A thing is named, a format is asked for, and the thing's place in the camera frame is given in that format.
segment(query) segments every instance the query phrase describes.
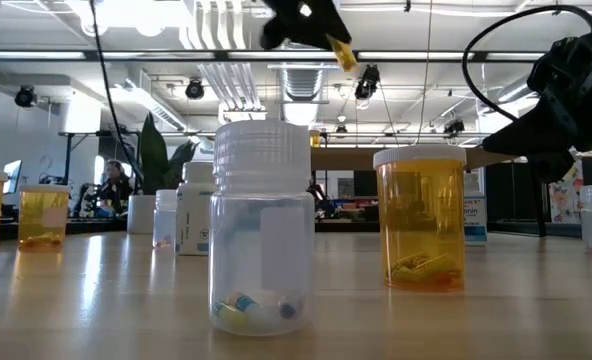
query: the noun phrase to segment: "white pill bottle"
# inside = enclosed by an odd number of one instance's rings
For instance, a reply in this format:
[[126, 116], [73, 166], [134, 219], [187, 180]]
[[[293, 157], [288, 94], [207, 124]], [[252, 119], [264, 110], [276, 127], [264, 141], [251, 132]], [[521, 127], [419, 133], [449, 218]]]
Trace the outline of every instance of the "white pill bottle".
[[209, 261], [212, 323], [272, 336], [309, 322], [314, 199], [307, 127], [240, 121], [216, 132]]
[[183, 166], [183, 183], [176, 191], [176, 253], [209, 254], [209, 202], [216, 191], [213, 165], [188, 162]]

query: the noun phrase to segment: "person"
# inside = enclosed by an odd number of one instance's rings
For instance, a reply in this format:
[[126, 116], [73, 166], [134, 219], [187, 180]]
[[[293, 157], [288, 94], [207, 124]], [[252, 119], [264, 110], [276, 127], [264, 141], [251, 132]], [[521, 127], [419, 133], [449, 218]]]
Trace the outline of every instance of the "person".
[[105, 182], [100, 188], [99, 200], [101, 208], [113, 209], [114, 214], [125, 211], [129, 195], [134, 191], [130, 178], [125, 175], [123, 165], [119, 161], [110, 160], [105, 164]]

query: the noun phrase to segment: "pill bottle label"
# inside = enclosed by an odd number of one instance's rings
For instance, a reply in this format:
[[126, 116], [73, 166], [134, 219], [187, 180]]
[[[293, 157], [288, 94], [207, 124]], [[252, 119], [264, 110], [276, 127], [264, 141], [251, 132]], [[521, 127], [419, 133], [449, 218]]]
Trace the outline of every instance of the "pill bottle label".
[[207, 255], [209, 249], [209, 201], [211, 191], [178, 192], [176, 252]]
[[260, 214], [261, 286], [264, 290], [305, 289], [310, 269], [300, 207], [267, 207]]
[[468, 245], [483, 245], [487, 241], [487, 216], [485, 197], [465, 197], [465, 242]]

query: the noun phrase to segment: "paper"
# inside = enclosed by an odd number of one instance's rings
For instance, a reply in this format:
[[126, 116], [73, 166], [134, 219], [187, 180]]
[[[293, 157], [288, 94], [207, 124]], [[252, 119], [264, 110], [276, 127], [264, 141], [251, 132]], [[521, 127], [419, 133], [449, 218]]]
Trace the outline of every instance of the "paper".
[[264, 290], [303, 289], [309, 276], [305, 213], [300, 207], [269, 207], [260, 213], [261, 276]]

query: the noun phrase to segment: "table surface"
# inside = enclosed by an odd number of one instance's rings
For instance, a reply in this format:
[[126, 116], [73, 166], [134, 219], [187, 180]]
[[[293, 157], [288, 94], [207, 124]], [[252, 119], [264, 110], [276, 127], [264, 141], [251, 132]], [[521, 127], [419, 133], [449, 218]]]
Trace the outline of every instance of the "table surface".
[[577, 239], [490, 235], [466, 290], [382, 282], [377, 234], [316, 236], [314, 320], [274, 338], [211, 327], [207, 258], [148, 237], [0, 244], [0, 359], [592, 359], [592, 256]]

